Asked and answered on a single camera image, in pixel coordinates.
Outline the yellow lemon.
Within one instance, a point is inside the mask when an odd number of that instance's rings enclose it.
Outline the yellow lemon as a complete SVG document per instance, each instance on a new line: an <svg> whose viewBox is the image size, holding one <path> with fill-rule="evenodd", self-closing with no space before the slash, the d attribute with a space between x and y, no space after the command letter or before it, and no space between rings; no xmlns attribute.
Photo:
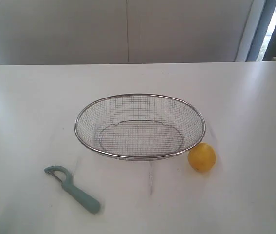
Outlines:
<svg viewBox="0 0 276 234"><path fill-rule="evenodd" d="M208 172L216 163L216 153L207 143L199 143L188 154L190 166L201 173Z"/></svg>

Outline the teal handled peeler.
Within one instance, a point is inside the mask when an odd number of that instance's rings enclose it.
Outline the teal handled peeler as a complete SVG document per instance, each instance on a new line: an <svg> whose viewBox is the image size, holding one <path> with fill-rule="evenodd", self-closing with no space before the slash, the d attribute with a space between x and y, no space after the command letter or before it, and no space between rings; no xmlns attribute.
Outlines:
<svg viewBox="0 0 276 234"><path fill-rule="evenodd" d="M61 180L55 172L59 171L65 175L65 180ZM73 175L63 166L50 166L44 169L46 174L52 175L60 184L62 189L72 196L91 214L97 214L101 210L100 202L83 190L74 185Z"/></svg>

